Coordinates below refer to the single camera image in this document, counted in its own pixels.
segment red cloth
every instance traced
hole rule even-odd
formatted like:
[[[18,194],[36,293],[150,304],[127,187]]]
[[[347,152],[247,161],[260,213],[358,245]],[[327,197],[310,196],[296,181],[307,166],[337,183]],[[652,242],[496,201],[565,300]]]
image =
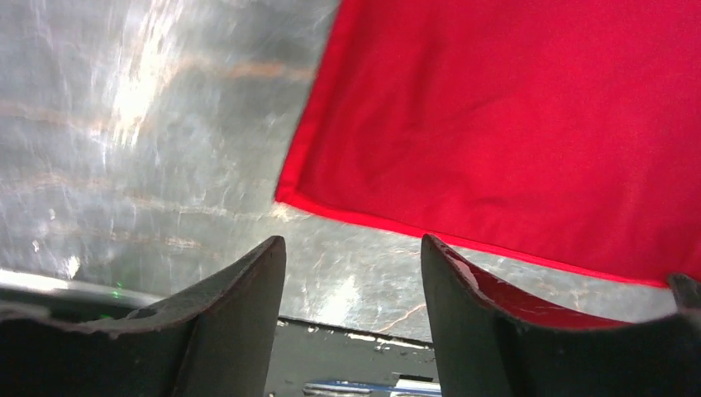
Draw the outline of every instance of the red cloth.
[[[701,2],[345,0],[276,199],[583,275],[701,280]]]

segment gray marble surface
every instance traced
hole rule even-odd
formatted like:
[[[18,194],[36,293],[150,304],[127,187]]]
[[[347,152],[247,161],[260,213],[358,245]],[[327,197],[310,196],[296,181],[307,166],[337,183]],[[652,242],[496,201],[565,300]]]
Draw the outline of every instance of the gray marble surface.
[[[0,267],[168,295],[278,234],[282,314],[429,339],[419,240],[273,204],[333,0],[0,0]],[[462,250],[564,306],[668,291]]]

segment red fabric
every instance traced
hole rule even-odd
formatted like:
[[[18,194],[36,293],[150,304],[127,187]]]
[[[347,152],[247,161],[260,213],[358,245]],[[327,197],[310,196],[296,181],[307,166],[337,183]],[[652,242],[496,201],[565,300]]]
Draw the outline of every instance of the red fabric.
[[[329,218],[701,280],[701,2],[345,0],[280,177]]]

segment red hem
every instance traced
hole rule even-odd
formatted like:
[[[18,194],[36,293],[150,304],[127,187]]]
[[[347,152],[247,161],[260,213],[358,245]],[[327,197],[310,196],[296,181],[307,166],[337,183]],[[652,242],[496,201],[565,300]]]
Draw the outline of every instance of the red hem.
[[[320,129],[324,114],[326,114],[327,104],[333,103],[333,101],[330,100],[330,98],[333,96],[332,82],[337,80],[343,61],[343,55],[346,53],[346,45],[348,43],[347,38],[351,36],[352,31],[358,26],[355,22],[360,18],[363,4],[364,2],[358,1],[341,2],[341,6],[339,7],[337,14],[339,17],[336,19],[336,23],[331,30],[330,39],[322,58],[322,63],[319,67],[317,81],[312,87],[312,92],[310,94],[307,107],[303,112],[298,130],[293,138],[287,160],[284,162],[284,167],[278,182],[278,188],[275,192],[275,201],[289,204],[295,208],[299,208],[303,211],[314,213],[325,218],[359,226],[383,229],[413,237],[422,237],[424,234],[429,233],[454,246],[463,246],[476,251],[506,256],[534,265],[541,265],[551,269],[563,270],[578,275],[586,275],[589,277],[615,281],[618,283],[668,288],[668,285],[660,282],[659,280],[636,280],[595,270],[587,270],[558,261],[551,261],[522,252],[512,251],[500,246],[492,246],[481,242],[467,240],[462,237],[424,230],[387,218],[326,207],[301,194],[297,189],[299,177],[303,173],[313,138],[316,135],[316,131]]]

